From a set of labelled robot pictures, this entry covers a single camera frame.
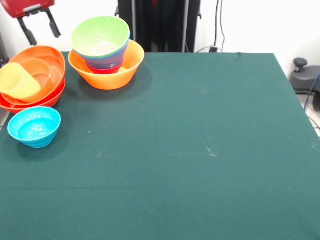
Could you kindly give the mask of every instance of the red bowl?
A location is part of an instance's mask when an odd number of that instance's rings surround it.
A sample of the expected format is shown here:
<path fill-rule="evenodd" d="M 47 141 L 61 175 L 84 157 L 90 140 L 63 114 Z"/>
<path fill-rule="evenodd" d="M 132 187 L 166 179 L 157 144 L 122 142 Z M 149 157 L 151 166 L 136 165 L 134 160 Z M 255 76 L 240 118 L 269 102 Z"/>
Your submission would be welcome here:
<path fill-rule="evenodd" d="M 94 74 L 116 74 L 121 68 L 123 63 L 124 63 L 124 60 L 122 60 L 122 62 L 118 66 L 115 66 L 113 68 L 108 68 L 108 69 L 98 69 L 98 68 L 91 67 L 89 65 L 87 66 Z"/>
<path fill-rule="evenodd" d="M 65 87 L 66 87 L 66 80 L 63 79 L 61 84 L 58 86 L 58 88 L 56 88 L 54 92 L 50 94 L 51 96 L 50 100 L 41 104 L 33 103 L 23 107 L 19 107 L 7 102 L 3 98 L 3 96 L 0 94 L 0 108 L 7 110 L 10 113 L 17 114 L 23 110 L 26 110 L 28 108 L 35 107 L 35 106 L 53 107 L 59 101 L 60 97 L 62 96 L 62 93 L 65 90 Z"/>

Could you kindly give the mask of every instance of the floor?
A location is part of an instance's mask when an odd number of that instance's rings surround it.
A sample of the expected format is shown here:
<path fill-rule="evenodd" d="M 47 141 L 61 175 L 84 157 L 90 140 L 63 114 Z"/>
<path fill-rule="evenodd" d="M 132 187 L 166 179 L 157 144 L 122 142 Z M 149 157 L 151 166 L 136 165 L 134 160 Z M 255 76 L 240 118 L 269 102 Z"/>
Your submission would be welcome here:
<path fill-rule="evenodd" d="M 297 97 L 299 98 L 299 100 L 301 102 L 301 106 L 304 107 L 305 102 L 307 100 L 307 96 L 306 95 L 297 95 Z M 311 104 L 309 104 L 309 107 L 306 111 L 306 114 L 309 117 L 310 122 L 311 122 L 312 126 L 314 127 L 315 132 L 320 137 L 320 128 L 318 128 L 318 127 L 320 127 L 320 112 L 316 112 L 314 110 L 312 102 L 313 102 L 313 96 L 310 96 L 310 103 Z M 8 117 L 8 115 L 9 115 L 9 112 L 0 108 L 0 131 L 2 129 L 2 126 L 5 124 L 5 121 Z"/>

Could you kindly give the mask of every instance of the purple bowl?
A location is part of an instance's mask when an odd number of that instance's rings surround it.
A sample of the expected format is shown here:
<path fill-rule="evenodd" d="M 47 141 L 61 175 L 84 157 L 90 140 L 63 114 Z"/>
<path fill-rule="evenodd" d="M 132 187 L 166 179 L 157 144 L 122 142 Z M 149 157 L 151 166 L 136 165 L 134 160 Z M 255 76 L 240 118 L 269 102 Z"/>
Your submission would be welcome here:
<path fill-rule="evenodd" d="M 92 64 L 89 62 L 85 62 L 89 67 L 93 68 L 93 69 L 113 69 L 114 67 L 118 66 L 119 64 L 121 64 L 121 62 L 123 61 L 123 58 L 121 58 L 120 60 L 112 63 L 112 64 L 106 64 L 106 65 L 97 65 L 97 64 Z"/>
<path fill-rule="evenodd" d="M 124 58 L 125 52 L 127 50 L 128 43 L 129 41 L 119 51 L 108 56 L 93 58 L 93 57 L 84 56 L 78 52 L 76 53 L 79 54 L 84 59 L 87 65 L 92 66 L 93 68 L 96 68 L 96 69 L 105 69 L 104 66 L 106 65 L 113 65 L 115 63 L 120 63 L 122 61 L 122 59 Z"/>

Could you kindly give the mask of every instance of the yellow bowl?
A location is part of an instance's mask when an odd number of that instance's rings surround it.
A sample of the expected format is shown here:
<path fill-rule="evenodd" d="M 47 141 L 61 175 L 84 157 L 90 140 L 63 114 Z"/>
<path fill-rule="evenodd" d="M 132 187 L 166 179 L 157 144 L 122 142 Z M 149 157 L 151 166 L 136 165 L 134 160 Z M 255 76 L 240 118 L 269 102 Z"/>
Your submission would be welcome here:
<path fill-rule="evenodd" d="M 0 69 L 1 93 L 21 100 L 38 93 L 40 90 L 40 84 L 20 64 L 12 62 Z"/>

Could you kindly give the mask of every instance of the stacked bowls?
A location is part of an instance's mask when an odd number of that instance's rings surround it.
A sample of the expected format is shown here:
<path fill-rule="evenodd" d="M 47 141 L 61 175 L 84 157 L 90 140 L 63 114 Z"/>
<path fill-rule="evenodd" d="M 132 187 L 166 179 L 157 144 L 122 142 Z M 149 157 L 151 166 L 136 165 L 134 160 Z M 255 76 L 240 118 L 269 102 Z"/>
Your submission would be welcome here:
<path fill-rule="evenodd" d="M 69 53 L 70 65 L 94 88 L 100 90 L 115 90 L 127 85 L 140 64 L 144 60 L 145 51 L 135 41 L 130 40 L 123 58 L 120 71 L 114 74 L 96 74 L 92 72 L 85 60 L 74 50 Z"/>
<path fill-rule="evenodd" d="M 130 39 L 128 24 L 119 17 L 99 16 L 78 25 L 72 33 L 73 50 L 95 74 L 115 74 L 124 63 Z"/>
<path fill-rule="evenodd" d="M 0 108 L 17 114 L 53 107 L 65 89 L 65 75 L 66 62 L 57 49 L 34 46 L 22 51 L 0 69 Z"/>

